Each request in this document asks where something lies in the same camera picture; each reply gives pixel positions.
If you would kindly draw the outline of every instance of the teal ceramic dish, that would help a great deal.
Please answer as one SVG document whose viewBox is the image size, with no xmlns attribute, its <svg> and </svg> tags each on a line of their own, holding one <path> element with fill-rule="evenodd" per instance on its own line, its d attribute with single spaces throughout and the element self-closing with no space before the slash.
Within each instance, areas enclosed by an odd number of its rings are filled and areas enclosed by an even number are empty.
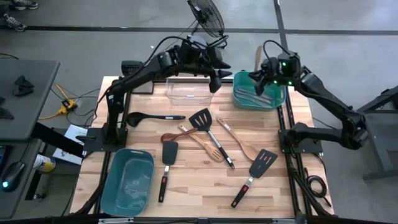
<svg viewBox="0 0 398 224">
<path fill-rule="evenodd" d="M 245 110 L 270 111 L 282 105 L 286 99 L 286 88 L 275 84 L 264 87 L 261 100 L 253 97 L 256 95 L 254 81 L 249 78 L 249 72 L 240 71 L 233 80 L 233 104 Z"/>
<path fill-rule="evenodd" d="M 101 208 L 104 213 L 122 217 L 140 214 L 149 200 L 154 158 L 149 152 L 120 149 L 106 179 Z"/>
</svg>

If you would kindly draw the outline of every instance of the gray floor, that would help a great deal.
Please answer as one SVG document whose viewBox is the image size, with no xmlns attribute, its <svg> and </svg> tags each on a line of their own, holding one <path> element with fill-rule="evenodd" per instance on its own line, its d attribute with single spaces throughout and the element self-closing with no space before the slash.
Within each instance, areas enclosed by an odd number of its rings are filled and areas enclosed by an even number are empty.
<svg viewBox="0 0 398 224">
<path fill-rule="evenodd" d="M 286 29 L 302 30 L 397 30 L 394 0 L 279 0 Z M 186 28 L 193 21 L 178 0 L 61 1 L 41 0 L 36 11 L 13 12 L 28 25 Z M 272 0 L 217 0 L 227 28 L 277 29 Z M 61 62 L 56 82 L 77 95 L 101 85 L 105 75 L 120 75 L 122 60 L 145 60 L 151 46 L 176 32 L 65 32 L 0 30 L 0 51 L 23 59 L 54 59 Z M 210 40 L 206 34 L 200 34 Z M 254 52 L 279 34 L 230 33 L 223 51 L 232 71 L 253 68 Z M 290 50 L 299 52 L 325 86 L 348 105 L 359 108 L 386 88 L 398 85 L 396 58 L 398 35 L 288 35 Z M 270 54 L 279 51 L 270 46 Z M 59 99 L 50 94 L 42 116 L 54 114 Z M 317 102 L 310 100 L 313 116 L 335 127 L 340 122 Z M 81 101 L 78 113 L 92 109 L 94 98 Z M 70 116 L 82 124 L 86 118 Z M 65 117 L 44 121 L 66 128 Z M 322 143 L 334 209 L 347 218 L 396 222 L 397 179 L 365 184 L 364 174 L 376 171 L 369 146 L 359 151 Z M 22 202 L 15 218 L 60 215 L 76 177 L 56 177 L 50 196 L 42 202 Z"/>
</svg>

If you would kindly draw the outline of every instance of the butcher block tabletop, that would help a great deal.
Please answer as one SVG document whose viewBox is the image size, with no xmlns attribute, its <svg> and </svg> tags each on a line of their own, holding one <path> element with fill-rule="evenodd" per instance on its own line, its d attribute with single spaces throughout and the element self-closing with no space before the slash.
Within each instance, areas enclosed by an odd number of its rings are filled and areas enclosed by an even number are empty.
<svg viewBox="0 0 398 224">
<path fill-rule="evenodd" d="M 117 77 L 104 77 L 101 96 L 105 89 Z M 136 128 L 129 129 L 126 148 L 140 149 L 151 153 L 155 160 L 155 174 L 147 208 L 140 217 L 225 217 L 225 218 L 292 218 L 294 211 L 290 196 L 289 182 L 284 155 L 280 153 L 277 131 L 279 120 L 277 111 L 241 110 L 233 106 L 232 84 L 223 84 L 215 93 L 208 106 L 174 106 L 165 95 L 165 84 L 156 83 L 153 95 L 132 95 L 130 112 L 139 111 L 147 114 L 185 115 L 183 121 L 144 119 Z M 300 93 L 289 89 L 294 119 L 313 126 L 308 100 Z M 210 159 L 204 148 L 189 136 L 179 137 L 178 154 L 175 164 L 170 168 L 167 190 L 163 203 L 158 202 L 160 181 L 165 165 L 162 163 L 162 143 L 164 133 L 181 133 L 178 124 L 192 128 L 188 118 L 203 108 L 210 110 L 213 118 L 211 131 L 233 160 L 235 170 L 224 161 L 217 163 Z M 285 123 L 289 128 L 287 111 L 284 106 Z M 93 127 L 102 127 L 106 121 L 107 106 L 103 100 L 97 111 L 98 117 Z M 239 144 L 230 135 L 216 117 L 224 119 L 244 141 L 258 151 L 267 149 L 278 155 L 277 160 L 266 173 L 255 179 L 247 194 L 236 208 L 230 205 L 243 184 L 249 178 L 251 161 L 244 155 Z M 214 145 L 205 132 L 196 133 L 205 142 Z M 71 212 L 79 210 L 98 186 L 104 152 L 94 152 L 82 165 L 78 178 Z M 303 164 L 310 175 L 320 176 L 327 184 L 322 163 L 313 155 L 303 154 Z M 300 208 L 304 210 L 302 193 L 298 185 Z M 330 213 L 323 199 L 319 202 Z"/>
</svg>

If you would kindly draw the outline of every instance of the fan grille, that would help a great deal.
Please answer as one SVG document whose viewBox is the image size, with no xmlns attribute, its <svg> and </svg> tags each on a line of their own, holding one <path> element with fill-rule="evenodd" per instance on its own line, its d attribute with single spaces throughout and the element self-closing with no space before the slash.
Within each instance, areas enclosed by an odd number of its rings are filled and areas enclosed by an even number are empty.
<svg viewBox="0 0 398 224">
<path fill-rule="evenodd" d="M 188 4 L 199 24 L 210 36 L 223 36 L 223 18 L 211 0 L 188 0 Z"/>
</svg>

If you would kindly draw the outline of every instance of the white paper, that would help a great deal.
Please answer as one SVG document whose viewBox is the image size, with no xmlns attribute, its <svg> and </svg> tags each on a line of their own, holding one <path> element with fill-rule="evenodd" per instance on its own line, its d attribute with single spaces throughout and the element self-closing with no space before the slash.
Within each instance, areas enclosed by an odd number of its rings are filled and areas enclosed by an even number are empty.
<svg viewBox="0 0 398 224">
<path fill-rule="evenodd" d="M 75 126 L 75 125 L 70 125 L 67 132 L 65 133 L 65 137 L 67 137 L 68 139 L 71 139 L 79 144 L 81 144 L 82 146 L 84 146 L 84 144 L 76 139 L 76 136 L 86 136 L 87 135 L 87 129 Z M 68 161 L 68 162 L 72 162 L 74 164 L 78 164 L 81 165 L 81 158 L 75 155 L 71 155 L 67 152 L 65 152 L 62 149 L 57 148 L 54 152 L 54 154 L 52 154 L 53 157 L 57 158 L 57 159 L 62 159 L 64 161 Z"/>
</svg>

